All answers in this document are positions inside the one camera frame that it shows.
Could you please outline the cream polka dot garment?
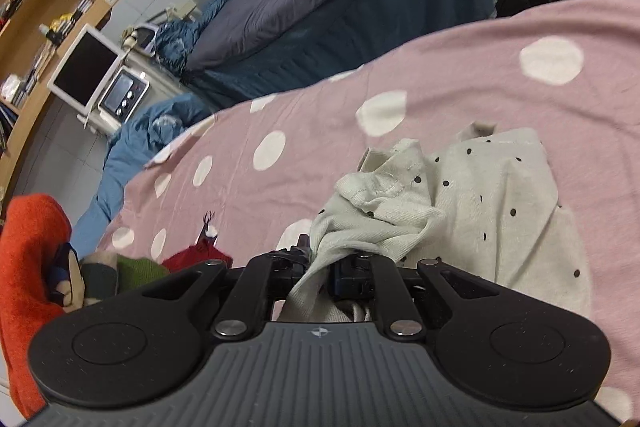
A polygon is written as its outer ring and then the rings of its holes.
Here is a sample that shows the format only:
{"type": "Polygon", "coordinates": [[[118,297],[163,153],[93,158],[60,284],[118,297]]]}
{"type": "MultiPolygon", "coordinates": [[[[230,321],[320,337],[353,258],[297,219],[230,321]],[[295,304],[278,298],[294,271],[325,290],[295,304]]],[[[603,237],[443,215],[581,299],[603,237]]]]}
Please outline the cream polka dot garment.
{"type": "Polygon", "coordinates": [[[363,322],[371,308],[329,295],[331,265],[381,255],[403,268],[425,258],[576,312],[591,313],[587,257],[537,133],[454,143],[432,156],[416,140],[370,148],[334,185],[310,228],[311,262],[285,299],[285,322],[363,322]]]}

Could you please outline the red knit garment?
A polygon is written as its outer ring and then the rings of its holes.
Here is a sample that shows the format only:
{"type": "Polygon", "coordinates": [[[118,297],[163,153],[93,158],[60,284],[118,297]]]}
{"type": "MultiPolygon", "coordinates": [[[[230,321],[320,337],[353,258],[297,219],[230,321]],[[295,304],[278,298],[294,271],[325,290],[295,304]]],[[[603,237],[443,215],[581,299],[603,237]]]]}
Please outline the red knit garment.
{"type": "Polygon", "coordinates": [[[209,239],[201,239],[198,243],[164,260],[162,265],[170,273],[176,273],[210,260],[219,260],[227,268],[231,268],[233,263],[233,259],[220,251],[209,239]]]}

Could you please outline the green knit garment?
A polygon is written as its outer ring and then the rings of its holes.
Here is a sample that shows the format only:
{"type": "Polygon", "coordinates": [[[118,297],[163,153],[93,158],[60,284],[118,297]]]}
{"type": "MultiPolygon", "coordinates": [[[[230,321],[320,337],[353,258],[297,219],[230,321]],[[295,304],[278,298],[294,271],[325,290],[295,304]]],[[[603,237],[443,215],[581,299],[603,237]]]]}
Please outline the green knit garment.
{"type": "Polygon", "coordinates": [[[117,257],[117,274],[119,294],[131,291],[146,284],[167,277],[169,270],[163,265],[146,258],[131,259],[124,256],[117,257]]]}

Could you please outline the pink polka dot bedsheet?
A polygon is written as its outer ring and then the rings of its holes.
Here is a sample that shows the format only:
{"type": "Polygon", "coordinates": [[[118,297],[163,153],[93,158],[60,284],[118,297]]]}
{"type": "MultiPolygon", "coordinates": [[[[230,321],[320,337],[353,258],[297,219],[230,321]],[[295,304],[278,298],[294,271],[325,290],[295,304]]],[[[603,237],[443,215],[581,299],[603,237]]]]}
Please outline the pink polka dot bedsheet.
{"type": "Polygon", "coordinates": [[[182,132],[126,186],[99,246],[156,262],[212,233],[237,265],[293,245],[345,174],[420,144],[414,259],[589,317],[599,402],[639,412],[639,0],[573,0],[436,32],[182,132]]]}

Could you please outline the blue crumpled blanket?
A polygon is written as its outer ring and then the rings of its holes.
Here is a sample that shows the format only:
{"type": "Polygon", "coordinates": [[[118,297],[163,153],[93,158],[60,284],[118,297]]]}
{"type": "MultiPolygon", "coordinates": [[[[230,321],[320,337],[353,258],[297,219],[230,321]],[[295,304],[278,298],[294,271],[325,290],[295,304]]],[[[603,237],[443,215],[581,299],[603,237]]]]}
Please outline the blue crumpled blanket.
{"type": "MultiPolygon", "coordinates": [[[[195,22],[172,20],[160,25],[155,54],[174,75],[186,69],[196,39],[230,0],[210,0],[195,22]]],[[[78,257],[96,251],[108,225],[122,210],[125,186],[172,140],[212,110],[192,93],[180,94],[142,109],[108,139],[101,181],[88,209],[73,227],[70,245],[78,257]]]]}

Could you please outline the orange knit garment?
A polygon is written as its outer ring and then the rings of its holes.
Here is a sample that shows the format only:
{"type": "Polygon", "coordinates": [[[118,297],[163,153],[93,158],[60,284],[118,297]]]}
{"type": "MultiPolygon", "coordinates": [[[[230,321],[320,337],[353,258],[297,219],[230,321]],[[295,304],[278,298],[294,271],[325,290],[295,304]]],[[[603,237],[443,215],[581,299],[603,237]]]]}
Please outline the orange knit garment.
{"type": "Polygon", "coordinates": [[[71,231],[64,210],[47,194],[15,197],[6,210],[1,232],[1,347],[10,397],[24,418],[44,407],[27,352],[36,332],[64,314],[49,300],[46,276],[71,231]]]}

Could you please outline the massage bed dark cover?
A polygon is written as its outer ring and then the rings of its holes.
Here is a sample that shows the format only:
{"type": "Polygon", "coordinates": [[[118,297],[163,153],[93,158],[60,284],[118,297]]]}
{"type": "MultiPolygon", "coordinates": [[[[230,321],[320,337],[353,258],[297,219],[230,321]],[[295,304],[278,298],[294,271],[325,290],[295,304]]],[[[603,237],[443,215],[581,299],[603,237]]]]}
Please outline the massage bed dark cover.
{"type": "Polygon", "coordinates": [[[216,38],[227,40],[224,16],[238,12],[230,0],[210,22],[189,57],[182,81],[212,109],[312,86],[373,61],[431,32],[487,20],[497,0],[328,0],[270,43],[218,64],[216,38]]]}

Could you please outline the white monitor machine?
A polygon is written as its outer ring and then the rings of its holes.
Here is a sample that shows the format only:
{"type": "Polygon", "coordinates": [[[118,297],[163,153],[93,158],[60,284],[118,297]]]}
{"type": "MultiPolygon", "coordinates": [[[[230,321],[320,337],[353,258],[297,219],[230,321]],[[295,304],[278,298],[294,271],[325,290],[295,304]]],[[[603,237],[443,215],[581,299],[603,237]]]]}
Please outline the white monitor machine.
{"type": "Polygon", "coordinates": [[[149,91],[145,72],[126,64],[128,53],[96,28],[78,32],[47,81],[49,91],[80,121],[105,135],[131,119],[149,91]]]}

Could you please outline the wooden shelf cabinet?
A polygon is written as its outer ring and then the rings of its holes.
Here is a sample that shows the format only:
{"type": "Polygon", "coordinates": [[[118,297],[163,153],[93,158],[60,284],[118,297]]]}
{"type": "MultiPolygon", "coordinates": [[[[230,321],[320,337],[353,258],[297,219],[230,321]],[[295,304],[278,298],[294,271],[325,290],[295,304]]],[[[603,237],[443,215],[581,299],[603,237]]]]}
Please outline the wooden shelf cabinet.
{"type": "MultiPolygon", "coordinates": [[[[61,16],[73,12],[82,0],[24,0],[16,13],[1,27],[1,79],[12,75],[26,80],[37,56],[48,44],[40,31],[42,25],[50,25],[61,16]]],[[[61,45],[53,51],[41,76],[32,90],[24,96],[5,96],[1,106],[16,116],[14,128],[8,133],[6,145],[1,149],[1,205],[11,199],[27,153],[32,146],[47,110],[51,105],[51,92],[47,81],[61,61],[81,28],[89,24],[102,28],[111,18],[110,5],[104,0],[90,0],[91,4],[81,15],[61,45]]]]}

